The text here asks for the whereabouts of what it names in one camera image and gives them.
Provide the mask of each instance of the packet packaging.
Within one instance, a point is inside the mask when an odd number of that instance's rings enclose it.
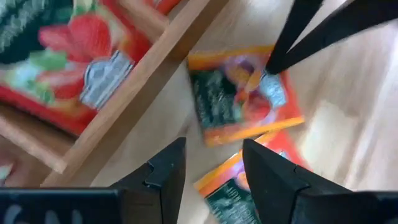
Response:
[[[0,16],[0,101],[74,135],[151,47],[113,0],[6,0]]]
[[[283,131],[264,134],[256,141],[295,164],[307,167]],[[242,150],[202,177],[195,188],[220,223],[261,224],[244,172]]]
[[[207,146],[304,122],[287,71],[264,70],[273,46],[188,56],[198,118]]]

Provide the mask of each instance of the orange tea packet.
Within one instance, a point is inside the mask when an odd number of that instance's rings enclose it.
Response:
[[[264,66],[272,46],[188,56],[197,114],[208,146],[304,122],[287,71]]]
[[[286,159],[306,167],[293,142],[283,131],[256,139]],[[244,171],[242,150],[195,183],[212,214],[223,224],[261,224]]]
[[[167,13],[178,1],[146,2]],[[75,135],[151,47],[114,0],[19,0],[2,7],[0,101]]]

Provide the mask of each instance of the wooden floor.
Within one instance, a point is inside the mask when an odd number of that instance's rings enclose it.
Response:
[[[193,51],[273,44],[291,0],[230,0]],[[304,33],[336,9],[325,5]],[[318,174],[353,190],[398,190],[398,23],[335,44],[290,69],[304,125],[289,129]],[[241,142],[207,149],[182,65],[92,185],[130,173],[186,135],[187,184],[179,223],[214,223],[192,183],[226,160]]]

